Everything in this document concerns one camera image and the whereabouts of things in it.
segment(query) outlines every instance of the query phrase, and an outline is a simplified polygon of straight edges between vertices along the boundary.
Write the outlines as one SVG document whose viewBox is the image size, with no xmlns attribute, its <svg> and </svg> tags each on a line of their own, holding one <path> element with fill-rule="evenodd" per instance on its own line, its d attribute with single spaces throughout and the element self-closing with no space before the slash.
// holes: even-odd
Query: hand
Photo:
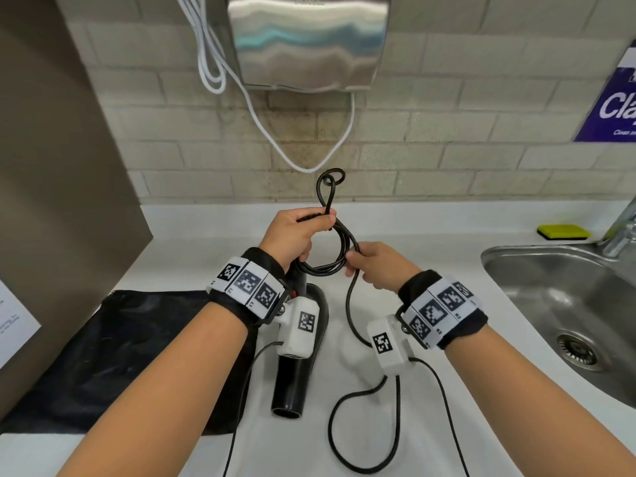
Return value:
<svg viewBox="0 0 636 477">
<path fill-rule="evenodd" d="M 346 277 L 351 278 L 356 269 L 364 275 L 362 279 L 376 289 L 399 289 L 421 270 L 407 258 L 385 243 L 359 243 L 360 252 L 346 254 Z"/>
<path fill-rule="evenodd" d="M 336 211 L 333 209 L 329 216 L 297 222 L 298 219 L 311 214 L 324 214 L 324 207 L 279 211 L 258 245 L 278 261 L 286 273 L 294 259 L 299 258 L 302 262 L 307 260 L 312 248 L 312 236 L 330 230 L 336 223 Z"/>
</svg>

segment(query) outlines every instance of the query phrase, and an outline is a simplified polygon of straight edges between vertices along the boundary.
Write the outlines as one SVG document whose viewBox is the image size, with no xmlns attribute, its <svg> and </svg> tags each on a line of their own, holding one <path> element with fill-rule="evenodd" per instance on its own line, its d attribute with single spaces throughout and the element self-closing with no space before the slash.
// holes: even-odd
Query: wristband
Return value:
<svg viewBox="0 0 636 477">
<path fill-rule="evenodd" d="M 209 286 L 209 298 L 234 313 L 247 328 L 269 324 L 286 298 L 282 266 L 260 248 L 233 257 Z"/>
<path fill-rule="evenodd" d="M 428 270 L 398 292 L 406 310 L 399 320 L 424 348 L 445 349 L 454 339 L 477 333 L 488 322 L 479 302 L 464 285 Z"/>
</svg>

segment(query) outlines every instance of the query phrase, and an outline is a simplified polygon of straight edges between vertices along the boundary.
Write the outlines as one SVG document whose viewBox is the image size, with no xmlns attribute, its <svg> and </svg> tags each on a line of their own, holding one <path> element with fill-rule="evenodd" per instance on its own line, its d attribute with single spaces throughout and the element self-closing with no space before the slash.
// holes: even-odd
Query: stainless steel hand dryer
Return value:
<svg viewBox="0 0 636 477">
<path fill-rule="evenodd" d="M 368 89 L 380 64 L 391 0 L 227 0 L 249 88 L 305 93 Z"/>
</svg>

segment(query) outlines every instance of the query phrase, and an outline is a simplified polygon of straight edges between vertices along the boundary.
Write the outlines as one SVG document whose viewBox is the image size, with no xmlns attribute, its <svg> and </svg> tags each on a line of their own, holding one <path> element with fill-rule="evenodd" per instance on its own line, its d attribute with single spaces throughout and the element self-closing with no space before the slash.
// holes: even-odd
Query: coiled white cable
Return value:
<svg viewBox="0 0 636 477">
<path fill-rule="evenodd" d="M 179 2 L 179 6 L 183 10 L 184 15 L 186 16 L 188 22 L 192 26 L 192 30 L 195 32 L 196 38 L 196 48 L 197 48 L 197 59 L 198 59 L 198 71 L 201 76 L 201 81 L 206 89 L 216 95 L 222 94 L 227 87 L 227 76 L 226 73 L 230 74 L 230 76 L 237 83 L 238 87 L 243 92 L 245 96 L 245 101 L 247 102 L 247 108 L 249 109 L 249 113 L 252 115 L 252 119 L 256 123 L 256 126 L 263 133 L 263 135 L 270 141 L 270 143 L 276 149 L 281 157 L 285 160 L 287 164 L 289 164 L 292 168 L 297 170 L 298 172 L 303 172 L 304 174 L 312 174 L 324 166 L 327 161 L 331 158 L 331 156 L 340 148 L 340 146 L 346 141 L 351 134 L 351 130 L 354 126 L 355 120 L 355 95 L 351 94 L 351 120 L 349 121 L 349 126 L 346 128 L 345 133 L 338 141 L 336 145 L 330 150 L 325 159 L 320 162 L 316 167 L 311 169 L 300 167 L 294 164 L 290 158 L 287 157 L 285 152 L 279 147 L 278 143 L 272 138 L 272 136 L 266 131 L 261 121 L 258 119 L 256 112 L 254 111 L 254 106 L 252 105 L 252 100 L 249 97 L 249 94 L 246 88 L 240 81 L 240 78 L 234 73 L 234 71 L 230 68 L 230 66 L 225 61 L 225 52 L 223 51 L 223 47 L 219 42 L 219 39 L 214 33 L 212 27 L 207 23 L 207 11 L 205 7 L 205 0 L 177 0 Z M 219 75 L 212 75 L 210 72 L 210 68 L 207 63 L 207 52 L 210 52 L 212 58 L 214 59 L 214 63 L 216 64 L 216 68 L 218 69 Z"/>
</svg>

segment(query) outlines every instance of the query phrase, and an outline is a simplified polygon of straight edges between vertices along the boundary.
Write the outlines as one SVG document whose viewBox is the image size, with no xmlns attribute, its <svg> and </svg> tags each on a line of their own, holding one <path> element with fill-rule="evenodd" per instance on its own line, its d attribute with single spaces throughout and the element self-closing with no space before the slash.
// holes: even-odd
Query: forearm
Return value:
<svg viewBox="0 0 636 477">
<path fill-rule="evenodd" d="M 59 477 L 176 477 L 246 337 L 232 313 L 208 304 L 98 420 Z"/>
<path fill-rule="evenodd" d="M 489 326 L 446 355 L 524 476 L 636 474 L 636 457 Z"/>
</svg>

